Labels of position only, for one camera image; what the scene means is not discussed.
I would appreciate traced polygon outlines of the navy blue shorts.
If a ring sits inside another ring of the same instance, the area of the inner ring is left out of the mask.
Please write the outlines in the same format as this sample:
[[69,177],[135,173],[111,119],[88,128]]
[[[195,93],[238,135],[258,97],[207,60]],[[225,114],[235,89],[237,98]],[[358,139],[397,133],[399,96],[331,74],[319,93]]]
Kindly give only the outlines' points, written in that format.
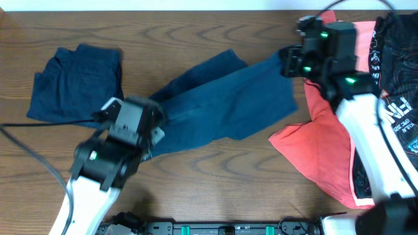
[[226,50],[173,79],[150,97],[167,113],[151,156],[243,140],[297,111],[293,82],[281,66],[277,52],[248,65]]

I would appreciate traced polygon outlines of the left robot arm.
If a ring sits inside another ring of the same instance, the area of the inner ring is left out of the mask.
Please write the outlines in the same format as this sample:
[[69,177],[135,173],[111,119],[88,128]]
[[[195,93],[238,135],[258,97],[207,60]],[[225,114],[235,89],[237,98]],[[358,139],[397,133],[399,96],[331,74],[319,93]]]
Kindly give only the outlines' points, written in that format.
[[51,234],[95,234],[140,163],[164,137],[167,115],[151,99],[112,97],[93,114],[100,127],[74,152],[68,191]]

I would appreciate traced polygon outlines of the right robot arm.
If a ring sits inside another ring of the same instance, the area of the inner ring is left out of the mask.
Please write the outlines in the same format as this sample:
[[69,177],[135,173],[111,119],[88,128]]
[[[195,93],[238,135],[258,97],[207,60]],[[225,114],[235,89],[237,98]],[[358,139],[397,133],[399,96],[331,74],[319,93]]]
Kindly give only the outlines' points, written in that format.
[[391,125],[371,74],[356,70],[353,23],[324,24],[319,16],[297,23],[302,42],[281,52],[284,77],[305,77],[337,105],[368,176],[375,206],[361,215],[322,216],[312,234],[416,234],[417,171]]

